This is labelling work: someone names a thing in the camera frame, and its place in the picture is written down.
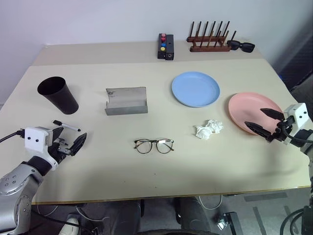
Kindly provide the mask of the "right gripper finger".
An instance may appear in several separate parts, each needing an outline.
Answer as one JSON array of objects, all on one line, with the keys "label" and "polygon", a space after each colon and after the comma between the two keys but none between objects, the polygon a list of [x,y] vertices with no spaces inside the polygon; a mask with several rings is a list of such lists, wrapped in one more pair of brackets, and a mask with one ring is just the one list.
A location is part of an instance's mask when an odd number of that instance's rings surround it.
[{"label": "right gripper finger", "polygon": [[262,126],[254,122],[245,121],[245,125],[255,134],[263,137],[267,142],[272,142],[272,134],[270,131],[267,131]]},{"label": "right gripper finger", "polygon": [[268,117],[272,118],[272,119],[276,119],[276,120],[285,120],[284,114],[274,110],[274,109],[270,109],[270,108],[261,108],[260,109],[265,115],[267,115]]}]

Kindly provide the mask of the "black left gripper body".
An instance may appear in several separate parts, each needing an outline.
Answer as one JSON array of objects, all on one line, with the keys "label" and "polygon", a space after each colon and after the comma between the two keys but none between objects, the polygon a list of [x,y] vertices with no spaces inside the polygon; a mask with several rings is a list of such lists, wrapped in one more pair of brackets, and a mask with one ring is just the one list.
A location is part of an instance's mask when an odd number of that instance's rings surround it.
[{"label": "black left gripper body", "polygon": [[49,155],[60,164],[67,156],[74,156],[74,153],[69,148],[63,148],[58,142],[53,142],[48,148]]}]

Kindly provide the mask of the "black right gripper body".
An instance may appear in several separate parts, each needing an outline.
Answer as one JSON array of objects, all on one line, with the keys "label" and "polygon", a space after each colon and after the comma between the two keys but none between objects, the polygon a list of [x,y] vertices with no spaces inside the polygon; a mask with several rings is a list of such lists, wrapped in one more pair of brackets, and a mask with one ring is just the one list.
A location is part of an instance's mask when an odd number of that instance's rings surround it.
[{"label": "black right gripper body", "polygon": [[285,141],[286,139],[292,140],[293,137],[290,135],[292,130],[292,125],[295,123],[294,117],[288,117],[282,119],[277,123],[275,132],[268,137],[268,142],[273,140]]}]

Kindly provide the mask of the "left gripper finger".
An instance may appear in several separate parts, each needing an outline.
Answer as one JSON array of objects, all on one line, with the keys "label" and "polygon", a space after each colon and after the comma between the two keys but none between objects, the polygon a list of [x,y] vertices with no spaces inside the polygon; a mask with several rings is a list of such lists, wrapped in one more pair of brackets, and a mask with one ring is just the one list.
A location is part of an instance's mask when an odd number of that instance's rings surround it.
[{"label": "left gripper finger", "polygon": [[52,130],[52,142],[55,142],[59,136],[61,135],[62,131],[63,131],[63,127],[58,127]]},{"label": "left gripper finger", "polygon": [[84,145],[87,138],[87,133],[81,134],[74,142],[73,145],[70,147],[70,155],[74,156]]}]

